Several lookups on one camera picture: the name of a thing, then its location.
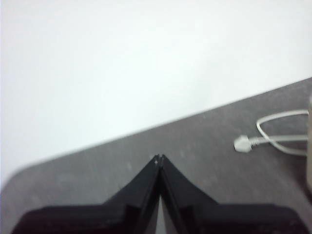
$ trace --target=white wall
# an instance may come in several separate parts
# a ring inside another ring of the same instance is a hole
[[[310,0],[3,0],[1,184],[311,77],[311,25]]]

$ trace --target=white cable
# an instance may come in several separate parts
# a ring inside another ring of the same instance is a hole
[[[258,131],[263,137],[252,137],[248,138],[247,136],[240,136],[234,141],[234,147],[236,151],[238,152],[249,152],[252,149],[252,146],[256,146],[262,143],[270,143],[280,151],[291,154],[291,155],[299,155],[299,156],[305,156],[307,154],[304,150],[298,150],[289,148],[286,146],[283,146],[278,141],[307,141],[308,136],[307,135],[283,135],[283,136],[268,136],[260,127],[260,125],[264,122],[282,118],[282,117],[288,117],[288,116],[294,116],[294,115],[308,115],[308,110],[294,110],[294,111],[286,111],[282,113],[273,114],[270,116],[265,116],[257,120],[256,126]]]
[[[298,150],[298,149],[293,149],[289,148],[286,146],[283,146],[279,143],[277,143],[274,140],[271,140],[270,137],[264,132],[264,130],[261,128],[261,124],[267,121],[271,121],[277,118],[283,118],[283,117],[288,117],[288,116],[296,116],[296,115],[308,115],[309,112],[308,110],[294,110],[294,111],[285,111],[282,113],[277,113],[269,116],[262,117],[257,120],[256,126],[260,134],[267,139],[271,145],[273,145],[275,148],[279,149],[280,151],[290,154],[290,155],[298,155],[298,156],[306,156],[307,152],[304,150]]]

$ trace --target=gray carpet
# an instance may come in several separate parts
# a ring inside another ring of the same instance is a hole
[[[220,203],[288,206],[312,230],[306,159],[281,153],[269,144],[248,154],[233,148],[240,134],[259,136],[255,128],[259,117],[307,109],[311,91],[312,78],[26,168],[1,192],[1,233],[10,233],[31,209],[103,203],[155,154],[165,154],[191,182]],[[274,135],[300,134],[307,132],[306,121],[306,117],[288,117],[263,126]],[[157,228],[158,233],[164,232],[163,224]]]

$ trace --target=cable plug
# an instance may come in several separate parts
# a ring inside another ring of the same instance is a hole
[[[248,153],[252,150],[252,143],[249,141],[248,136],[241,135],[234,141],[234,148],[237,152]]]

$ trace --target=black plastic object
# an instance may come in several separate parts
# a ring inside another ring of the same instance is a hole
[[[31,211],[13,234],[142,234],[160,195],[179,234],[309,233],[289,208],[220,205],[188,181],[166,156],[155,156],[103,205]]]

